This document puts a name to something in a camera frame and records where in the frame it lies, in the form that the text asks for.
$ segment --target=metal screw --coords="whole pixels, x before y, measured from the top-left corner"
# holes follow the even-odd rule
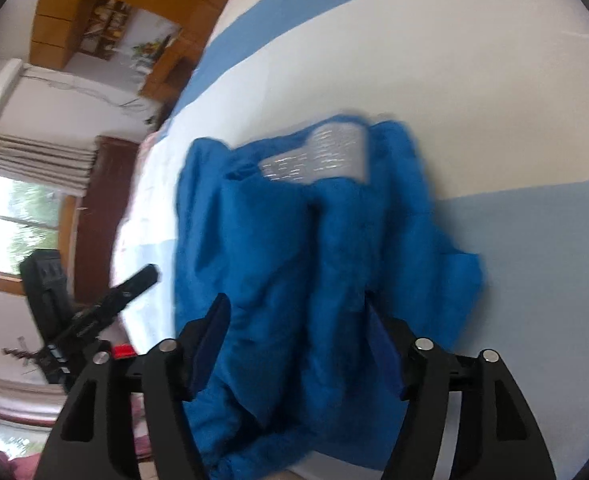
[[[92,362],[95,365],[104,365],[108,361],[110,361],[110,354],[108,352],[97,352],[92,358]]]
[[[494,350],[484,350],[482,356],[488,363],[497,363],[501,358],[498,352]]]
[[[428,351],[434,348],[434,343],[431,339],[428,339],[427,337],[420,337],[415,341],[415,346],[419,350]]]
[[[162,352],[172,352],[177,348],[177,342],[174,339],[165,339],[159,344],[159,350]]]

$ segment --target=silver label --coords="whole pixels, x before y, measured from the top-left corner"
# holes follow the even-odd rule
[[[265,158],[261,173],[270,180],[311,184],[320,178],[343,176],[367,181],[365,129],[355,123],[326,123],[296,150]]]

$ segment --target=window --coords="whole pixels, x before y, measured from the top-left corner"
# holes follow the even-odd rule
[[[23,293],[18,264],[35,249],[59,249],[66,264],[74,206],[49,187],[0,176],[0,290]]]
[[[12,460],[41,453],[50,434],[50,428],[15,424],[0,419],[0,451]]]

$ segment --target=blue towel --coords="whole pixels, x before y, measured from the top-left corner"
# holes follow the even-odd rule
[[[366,127],[368,184],[262,175],[261,160],[301,147],[322,123],[235,150],[195,140],[180,175],[177,332],[218,292],[232,303],[212,378],[186,404],[213,479],[262,478],[311,450],[382,469],[404,402],[370,355],[364,292],[450,348],[481,288],[478,257],[434,224],[407,129],[328,121]]]

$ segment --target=mattress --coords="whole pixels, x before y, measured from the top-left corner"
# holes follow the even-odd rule
[[[177,177],[191,142],[231,147],[338,112],[411,128],[444,227],[480,253],[481,303],[457,350],[497,349],[559,479],[589,456],[589,12],[580,0],[230,0],[145,160],[113,281],[161,283],[123,313],[139,352],[175,335]],[[436,478],[447,478],[457,398]],[[380,473],[320,454],[308,479]]]

